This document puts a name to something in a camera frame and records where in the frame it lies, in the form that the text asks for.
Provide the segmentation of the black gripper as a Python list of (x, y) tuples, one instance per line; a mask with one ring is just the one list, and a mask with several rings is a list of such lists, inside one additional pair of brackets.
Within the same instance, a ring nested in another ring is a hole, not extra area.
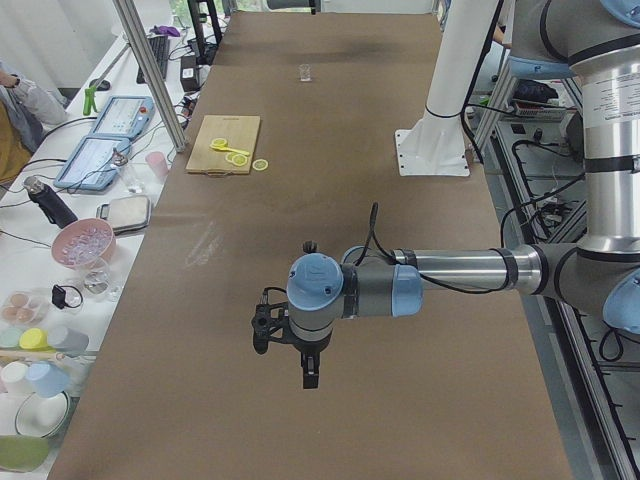
[(298, 338), (289, 325), (287, 302), (258, 304), (251, 325), (254, 330), (253, 347), (258, 354), (265, 354), (270, 342), (292, 345), (302, 353), (303, 388), (317, 389), (319, 387), (319, 353), (328, 347), (330, 336), (319, 341), (306, 341)]

